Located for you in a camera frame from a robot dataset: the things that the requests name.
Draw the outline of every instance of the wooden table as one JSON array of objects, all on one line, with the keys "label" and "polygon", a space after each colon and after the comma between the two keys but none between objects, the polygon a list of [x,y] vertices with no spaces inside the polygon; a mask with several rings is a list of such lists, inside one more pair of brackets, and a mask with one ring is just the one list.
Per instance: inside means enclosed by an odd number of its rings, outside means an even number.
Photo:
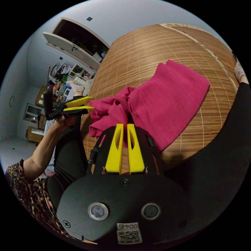
[{"label": "wooden table", "polygon": [[[113,42],[93,81],[89,96],[114,96],[126,86],[138,87],[149,80],[159,63],[167,60],[197,71],[211,84],[201,108],[186,129],[162,152],[164,169],[171,169],[206,147],[221,130],[233,104],[238,82],[231,51],[213,35],[196,27],[152,25],[132,31]],[[88,136],[90,115],[82,118],[87,158],[96,138]],[[128,171],[123,150],[122,172]]]}]

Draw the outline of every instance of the box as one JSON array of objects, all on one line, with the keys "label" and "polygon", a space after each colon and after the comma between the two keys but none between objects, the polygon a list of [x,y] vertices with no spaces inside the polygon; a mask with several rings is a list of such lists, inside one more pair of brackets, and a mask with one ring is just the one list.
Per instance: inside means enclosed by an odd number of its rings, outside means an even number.
[{"label": "box", "polygon": [[46,124],[46,117],[45,115],[40,115],[38,117],[38,122],[37,122],[37,128],[44,130],[45,129],[45,124]]}]

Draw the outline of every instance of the wooden dresser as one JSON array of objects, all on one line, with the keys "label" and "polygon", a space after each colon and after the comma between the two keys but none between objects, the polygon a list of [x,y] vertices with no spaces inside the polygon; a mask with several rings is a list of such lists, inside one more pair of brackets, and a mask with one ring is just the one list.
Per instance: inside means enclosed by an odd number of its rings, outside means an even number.
[{"label": "wooden dresser", "polygon": [[40,141],[43,138],[43,135],[39,135],[39,134],[33,133],[32,129],[37,130],[37,131],[41,131],[41,132],[44,132],[44,130],[37,129],[36,127],[32,127],[32,126],[28,127],[27,140],[40,143]]}]

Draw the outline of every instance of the leopard print shirt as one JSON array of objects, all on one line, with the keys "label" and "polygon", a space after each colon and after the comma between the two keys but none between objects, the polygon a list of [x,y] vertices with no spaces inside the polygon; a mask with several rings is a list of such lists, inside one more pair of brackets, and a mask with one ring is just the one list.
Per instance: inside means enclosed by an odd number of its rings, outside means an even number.
[{"label": "leopard print shirt", "polygon": [[27,178],[23,171],[23,160],[6,169],[5,177],[22,206],[44,227],[71,239],[56,216],[56,210],[48,195],[47,179]]}]

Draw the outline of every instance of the pink cloth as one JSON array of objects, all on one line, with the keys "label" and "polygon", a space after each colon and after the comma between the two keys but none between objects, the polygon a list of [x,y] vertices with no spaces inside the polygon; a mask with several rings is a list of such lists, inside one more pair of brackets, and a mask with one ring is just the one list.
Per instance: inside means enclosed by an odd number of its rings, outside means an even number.
[{"label": "pink cloth", "polygon": [[126,129],[131,114],[135,126],[148,131],[163,151],[195,116],[209,86],[208,80],[184,65],[171,60],[160,63],[153,77],[141,86],[126,87],[113,97],[90,102],[96,110],[90,114],[89,136],[99,137],[118,123]]}]

